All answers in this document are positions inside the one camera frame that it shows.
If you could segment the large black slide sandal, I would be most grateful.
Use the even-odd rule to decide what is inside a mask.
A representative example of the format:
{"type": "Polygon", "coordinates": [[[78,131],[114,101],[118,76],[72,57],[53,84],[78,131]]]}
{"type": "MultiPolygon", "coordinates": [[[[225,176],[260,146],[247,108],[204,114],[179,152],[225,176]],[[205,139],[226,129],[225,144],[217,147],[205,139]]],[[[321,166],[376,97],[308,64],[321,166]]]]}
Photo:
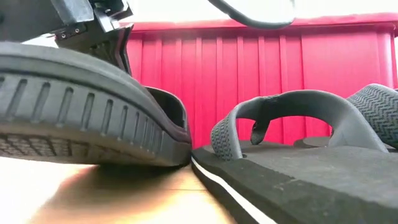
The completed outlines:
{"type": "Polygon", "coordinates": [[[174,94],[73,50],[0,42],[0,157],[175,167],[192,147],[174,94]]]}

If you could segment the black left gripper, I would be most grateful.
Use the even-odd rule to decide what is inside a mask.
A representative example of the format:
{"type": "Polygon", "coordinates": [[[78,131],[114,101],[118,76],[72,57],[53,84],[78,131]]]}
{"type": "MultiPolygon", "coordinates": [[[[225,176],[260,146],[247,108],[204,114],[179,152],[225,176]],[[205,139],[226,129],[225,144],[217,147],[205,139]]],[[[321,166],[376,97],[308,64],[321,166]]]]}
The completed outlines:
{"type": "Polygon", "coordinates": [[[132,15],[130,0],[0,0],[0,41],[54,34],[59,47],[120,68],[119,21],[132,15]]]}

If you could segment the red plastic storage bin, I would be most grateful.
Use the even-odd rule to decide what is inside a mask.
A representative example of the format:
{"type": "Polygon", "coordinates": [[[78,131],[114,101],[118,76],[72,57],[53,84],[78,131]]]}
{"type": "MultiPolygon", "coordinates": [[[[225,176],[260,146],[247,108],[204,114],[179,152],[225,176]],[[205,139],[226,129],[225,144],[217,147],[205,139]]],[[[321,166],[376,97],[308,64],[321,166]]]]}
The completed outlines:
{"type": "Polygon", "coordinates": [[[221,118],[255,96],[398,88],[397,47],[398,13],[377,13],[297,19],[279,30],[232,20],[138,22],[127,54],[136,80],[183,101],[200,147],[221,118]]]}

